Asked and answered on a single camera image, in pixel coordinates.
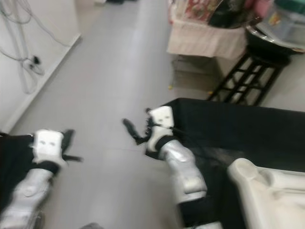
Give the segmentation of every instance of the gray tile floor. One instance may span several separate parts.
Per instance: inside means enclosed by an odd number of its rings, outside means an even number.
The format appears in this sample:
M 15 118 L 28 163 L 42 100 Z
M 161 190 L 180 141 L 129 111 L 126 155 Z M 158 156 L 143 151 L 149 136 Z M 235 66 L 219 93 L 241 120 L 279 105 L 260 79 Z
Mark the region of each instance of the gray tile floor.
M 128 117 L 144 129 L 143 110 L 179 96 L 204 98 L 190 88 L 168 90 L 172 57 L 165 0 L 106 4 L 83 41 L 31 105 L 15 134 L 74 128 L 70 163 L 45 206 L 46 229 L 178 228 L 169 169 L 143 155 L 124 130 Z

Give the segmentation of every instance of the black metal stand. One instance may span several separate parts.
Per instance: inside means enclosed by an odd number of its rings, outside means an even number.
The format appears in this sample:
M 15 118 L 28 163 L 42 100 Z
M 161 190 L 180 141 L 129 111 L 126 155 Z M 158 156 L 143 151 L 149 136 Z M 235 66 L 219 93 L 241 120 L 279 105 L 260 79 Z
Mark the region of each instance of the black metal stand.
M 242 67 L 250 60 L 250 65 Z M 282 70 L 290 63 L 290 58 L 278 53 L 247 47 L 246 54 L 239 60 L 229 74 L 222 80 L 207 100 L 217 100 L 224 103 L 246 104 L 259 106 L 265 98 Z M 268 69 L 272 73 L 264 74 Z M 248 95 L 257 90 L 258 95 L 249 103 Z

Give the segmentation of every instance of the white wall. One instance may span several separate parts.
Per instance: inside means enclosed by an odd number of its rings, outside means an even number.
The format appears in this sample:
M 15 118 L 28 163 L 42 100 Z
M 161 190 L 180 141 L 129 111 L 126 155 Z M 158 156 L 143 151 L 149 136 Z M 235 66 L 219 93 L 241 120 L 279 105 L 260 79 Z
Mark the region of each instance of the white wall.
M 73 45 L 79 38 L 73 0 L 29 0 L 29 4 L 36 16 L 63 43 Z M 22 8 L 19 12 L 21 17 L 26 18 Z M 23 25 L 23 30 L 30 54 L 41 59 L 45 75 L 40 77 L 35 93 L 27 95 L 21 88 L 18 63 L 0 54 L 0 130 L 4 132 L 12 129 L 70 49 L 53 41 L 34 20 Z M 2 17 L 0 17 L 0 47 L 15 55 Z
M 224 75 L 236 64 L 237 60 L 217 58 Z M 305 112 L 305 55 L 292 56 L 287 66 L 261 106 Z

